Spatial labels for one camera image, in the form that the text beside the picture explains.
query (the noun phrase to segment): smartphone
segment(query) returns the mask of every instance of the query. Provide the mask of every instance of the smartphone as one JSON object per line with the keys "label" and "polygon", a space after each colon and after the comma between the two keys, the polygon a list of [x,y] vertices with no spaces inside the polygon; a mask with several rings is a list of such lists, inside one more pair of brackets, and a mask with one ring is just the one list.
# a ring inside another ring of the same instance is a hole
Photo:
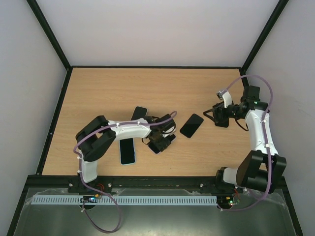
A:
{"label": "smartphone", "polygon": [[[169,141],[173,142],[176,139],[176,136],[175,136],[175,134],[172,134],[172,135],[167,136],[166,138]],[[152,142],[149,142],[148,147],[149,147],[149,149],[151,149],[151,151],[153,153],[155,153],[155,154],[159,154],[160,153],[159,149]]]}
{"label": "smartphone", "polygon": [[[140,119],[147,115],[148,109],[136,107],[131,120]],[[123,139],[119,141],[120,163],[122,165],[131,165],[136,162],[136,153],[133,139]]]}
{"label": "smartphone", "polygon": [[192,114],[179,132],[181,132],[181,134],[185,135],[187,138],[191,138],[202,122],[203,118],[197,114]]}

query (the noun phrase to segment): purple cable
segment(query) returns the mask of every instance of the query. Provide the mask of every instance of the purple cable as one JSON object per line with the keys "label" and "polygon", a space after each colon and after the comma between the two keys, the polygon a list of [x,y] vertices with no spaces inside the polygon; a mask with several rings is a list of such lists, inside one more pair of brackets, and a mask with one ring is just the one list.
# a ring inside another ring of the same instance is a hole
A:
{"label": "purple cable", "polygon": [[[259,76],[259,75],[242,75],[242,76],[238,77],[237,79],[235,79],[225,90],[222,91],[221,94],[222,95],[225,94],[238,80],[240,80],[240,79],[242,79],[244,77],[256,77],[256,78],[259,78],[260,80],[262,80],[267,85],[267,87],[268,87],[268,89],[270,91],[270,101],[269,101],[269,104],[268,104],[266,110],[262,114],[262,118],[261,118],[262,120],[265,120],[266,114],[268,113],[269,108],[271,107],[274,95],[273,95],[273,92],[272,92],[270,84],[264,78],[262,78],[261,76]],[[264,135],[265,144],[267,145],[269,143],[268,143],[268,137],[267,137],[267,131],[266,131],[266,124],[265,124],[265,122],[262,122],[261,124],[262,124],[262,132],[263,132],[263,135]],[[257,201],[254,202],[252,205],[246,207],[246,208],[242,208],[242,209],[222,209],[218,205],[219,209],[224,210],[224,211],[242,211],[242,210],[247,210],[247,209],[250,209],[253,206],[257,205],[260,201],[264,200],[268,196],[268,193],[269,193],[269,190],[270,190],[270,187],[271,187],[272,159],[271,159],[270,147],[266,147],[266,150],[267,150],[267,155],[268,155],[268,180],[267,180],[266,191],[264,192],[264,194],[260,198],[258,198],[257,196],[254,195],[254,197],[257,199]]]}
{"label": "purple cable", "polygon": [[[173,111],[173,112],[170,114],[171,118],[168,118],[168,119],[166,119],[166,120],[164,120],[164,121],[161,121],[161,122],[158,122],[158,123],[151,123],[151,124],[149,124],[149,123],[140,123],[140,122],[137,122],[137,121],[125,121],[125,122],[120,122],[120,123],[118,122],[118,124],[119,124],[119,126],[120,126],[120,125],[128,125],[128,124],[138,124],[138,125],[144,125],[144,126],[156,126],[156,125],[164,124],[164,123],[166,123],[166,122],[172,120],[176,115],[177,115],[177,111]],[[101,131],[103,131],[103,130],[105,130],[105,129],[109,129],[109,128],[111,128],[111,127],[116,127],[116,126],[117,126],[117,124],[111,124],[111,125],[108,125],[108,126],[105,126],[105,127],[101,127],[100,129],[97,129],[96,131],[93,131],[91,134],[89,134],[89,135],[87,135],[86,137],[84,137],[82,140],[80,140],[80,141],[74,146],[73,152],[74,152],[75,154],[77,154],[77,155],[80,157],[80,159],[82,159],[83,156],[82,156],[81,153],[79,153],[79,152],[77,151],[77,148],[78,148],[83,142],[85,142],[85,141],[86,141],[88,138],[90,138],[91,136],[93,136],[93,135],[95,135],[95,134],[97,134],[97,133],[99,133],[99,132],[101,132]],[[93,190],[93,191],[95,191],[95,192],[98,192],[98,193],[100,193],[100,194],[103,194],[103,195],[109,197],[109,198],[114,202],[114,204],[115,204],[115,206],[116,206],[116,208],[117,208],[117,210],[118,210],[118,213],[119,213],[119,220],[118,220],[117,226],[116,226],[113,230],[110,230],[110,231],[109,231],[109,230],[104,230],[104,229],[100,228],[99,226],[97,226],[97,225],[94,223],[94,221],[90,218],[90,216],[88,215],[88,213],[87,213],[86,210],[84,209],[85,201],[84,201],[83,204],[82,204],[83,212],[84,212],[85,215],[88,217],[88,219],[89,219],[89,221],[91,222],[91,224],[93,225],[93,227],[96,228],[97,230],[99,230],[100,232],[105,233],[105,234],[110,234],[110,233],[116,232],[116,231],[120,228],[121,223],[122,223],[122,220],[123,220],[123,213],[122,213],[122,210],[120,209],[120,207],[118,206],[118,203],[116,202],[116,200],[115,200],[110,194],[105,193],[105,192],[103,192],[103,191],[101,191],[101,190],[99,190],[99,189],[93,188],[93,187],[91,187],[91,186],[88,186],[88,185],[84,182],[84,180],[83,180],[83,175],[82,175],[82,163],[81,163],[81,160],[79,160],[79,174],[80,174],[81,182],[82,182],[82,184],[83,184],[86,188],[89,188],[89,189],[91,189],[91,190]]]}

